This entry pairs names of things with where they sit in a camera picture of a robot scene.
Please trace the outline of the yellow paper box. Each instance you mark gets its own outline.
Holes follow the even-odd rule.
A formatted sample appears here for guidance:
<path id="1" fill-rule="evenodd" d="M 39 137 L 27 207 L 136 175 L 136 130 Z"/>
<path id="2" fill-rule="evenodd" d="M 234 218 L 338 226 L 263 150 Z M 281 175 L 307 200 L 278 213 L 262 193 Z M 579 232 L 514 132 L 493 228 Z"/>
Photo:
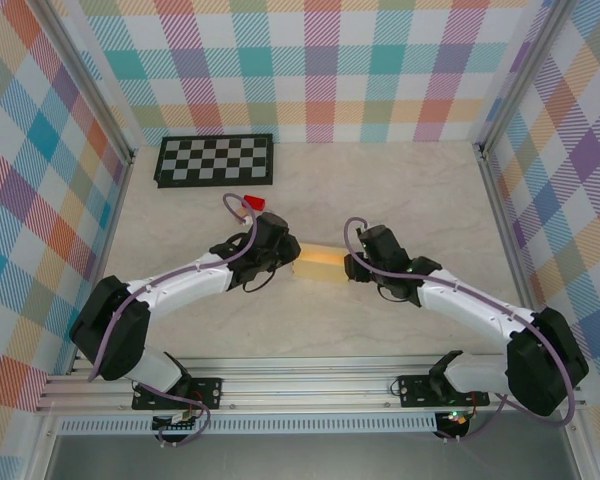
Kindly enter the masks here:
<path id="1" fill-rule="evenodd" d="M 292 262 L 295 277 L 338 284 L 349 281 L 344 262 L 346 249 L 310 243 L 301 243 L 300 249 Z"/>

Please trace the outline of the black grey checkerboard panel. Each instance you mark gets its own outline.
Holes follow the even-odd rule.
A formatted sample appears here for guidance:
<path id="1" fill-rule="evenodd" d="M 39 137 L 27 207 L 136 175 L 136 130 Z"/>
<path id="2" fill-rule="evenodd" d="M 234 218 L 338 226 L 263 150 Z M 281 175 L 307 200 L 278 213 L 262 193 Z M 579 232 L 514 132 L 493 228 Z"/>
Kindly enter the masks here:
<path id="1" fill-rule="evenodd" d="M 267 186 L 273 183 L 271 134 L 170 136 L 154 172 L 159 188 Z"/>

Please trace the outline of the small electronics board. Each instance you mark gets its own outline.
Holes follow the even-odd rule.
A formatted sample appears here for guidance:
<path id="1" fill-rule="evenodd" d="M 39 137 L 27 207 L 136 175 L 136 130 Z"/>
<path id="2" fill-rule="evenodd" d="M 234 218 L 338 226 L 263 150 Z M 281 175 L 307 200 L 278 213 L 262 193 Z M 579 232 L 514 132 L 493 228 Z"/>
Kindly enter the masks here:
<path id="1" fill-rule="evenodd" d="M 196 429 L 196 416 L 190 416 L 182 412 L 167 415 L 156 415 L 151 420 L 151 430 L 158 432 L 184 432 L 191 433 Z"/>
<path id="2" fill-rule="evenodd" d="M 449 411 L 436 414 L 437 429 L 448 435 L 459 435 L 460 431 L 469 429 L 473 414 L 467 411 Z"/>

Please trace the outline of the aluminium side rail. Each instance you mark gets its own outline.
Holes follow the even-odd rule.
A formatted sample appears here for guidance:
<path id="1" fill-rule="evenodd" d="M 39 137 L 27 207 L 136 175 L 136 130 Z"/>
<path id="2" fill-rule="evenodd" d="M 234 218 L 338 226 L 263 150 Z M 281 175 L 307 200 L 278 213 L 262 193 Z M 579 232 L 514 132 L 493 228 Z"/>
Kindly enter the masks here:
<path id="1" fill-rule="evenodd" d="M 496 177 L 492 171 L 487 156 L 480 146 L 473 145 L 473 152 L 477 161 L 486 194 L 495 219 L 508 267 L 515 285 L 518 306 L 538 311 L 541 307 L 526 277 L 525 265 L 520 252 L 517 237 L 507 216 L 504 199 L 498 188 Z"/>
<path id="2" fill-rule="evenodd" d="M 115 275 L 105 275 L 109 255 L 113 245 L 115 232 L 121 215 L 124 199 L 128 189 L 135 155 L 131 153 L 125 159 L 122 167 L 121 183 L 114 198 L 108 220 L 105 224 L 105 234 L 102 252 L 96 261 L 94 279 L 89 296 L 85 298 L 82 309 L 69 329 L 69 339 L 72 343 L 71 356 L 66 375 L 73 372 L 76 359 L 85 358 L 92 364 L 90 379 L 93 380 L 102 370 L 107 370 L 107 342 L 115 320 L 114 311 L 123 302 L 128 293 L 124 293 L 124 282 Z"/>

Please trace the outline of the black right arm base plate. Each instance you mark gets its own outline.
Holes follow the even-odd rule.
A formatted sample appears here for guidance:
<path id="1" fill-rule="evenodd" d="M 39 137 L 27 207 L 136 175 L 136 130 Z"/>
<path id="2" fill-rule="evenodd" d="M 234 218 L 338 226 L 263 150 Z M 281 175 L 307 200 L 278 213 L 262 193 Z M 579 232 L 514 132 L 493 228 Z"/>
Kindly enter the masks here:
<path id="1" fill-rule="evenodd" d="M 397 378 L 403 408 L 410 407 L 482 407 L 490 404 L 485 392 L 459 392 L 449 382 L 429 375 L 403 375 Z"/>

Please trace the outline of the aluminium mounting rail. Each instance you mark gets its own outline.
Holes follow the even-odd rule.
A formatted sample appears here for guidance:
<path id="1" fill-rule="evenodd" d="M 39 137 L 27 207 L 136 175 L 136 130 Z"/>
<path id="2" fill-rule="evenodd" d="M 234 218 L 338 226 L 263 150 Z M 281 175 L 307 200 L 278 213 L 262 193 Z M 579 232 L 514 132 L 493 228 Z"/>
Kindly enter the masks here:
<path id="1" fill-rule="evenodd" d="M 425 374 L 437 355 L 362 357 L 184 358 L 194 377 L 223 380 L 218 414 L 396 413 L 389 391 L 399 375 Z M 126 379 L 87 381 L 91 364 L 77 359 L 68 375 L 47 379 L 36 412 L 49 415 L 131 413 Z"/>

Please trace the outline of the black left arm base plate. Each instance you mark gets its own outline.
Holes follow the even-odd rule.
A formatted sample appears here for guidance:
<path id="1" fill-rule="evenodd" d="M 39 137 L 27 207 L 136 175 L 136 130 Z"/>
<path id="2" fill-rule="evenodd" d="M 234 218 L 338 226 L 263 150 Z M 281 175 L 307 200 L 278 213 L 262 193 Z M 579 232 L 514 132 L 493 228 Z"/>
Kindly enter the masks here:
<path id="1" fill-rule="evenodd" d="M 133 385 L 133 410 L 184 410 L 190 403 L 180 398 L 194 400 L 204 404 L 210 410 L 220 406 L 222 380 L 220 378 L 181 378 L 170 390 L 159 395 L 144 385 Z"/>

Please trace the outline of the aluminium frame post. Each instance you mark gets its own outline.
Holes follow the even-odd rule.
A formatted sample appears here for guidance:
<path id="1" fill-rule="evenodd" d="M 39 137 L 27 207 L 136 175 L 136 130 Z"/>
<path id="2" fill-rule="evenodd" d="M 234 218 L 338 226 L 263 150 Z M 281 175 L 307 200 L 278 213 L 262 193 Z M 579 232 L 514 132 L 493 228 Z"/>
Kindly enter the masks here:
<path id="1" fill-rule="evenodd" d="M 60 17 L 56 14 L 49 0 L 25 0 L 42 29 L 50 38 L 67 71 L 74 80 L 79 91 L 91 107 L 95 118 L 100 123 L 114 149 L 121 155 L 127 165 L 134 160 L 134 153 L 125 139 L 122 130 L 111 113 L 104 97 L 101 95 L 95 80 L 90 74 L 79 50 L 75 47 Z"/>
<path id="2" fill-rule="evenodd" d="M 579 0 L 529 0 L 515 23 L 469 141 L 477 153 L 499 141 Z"/>

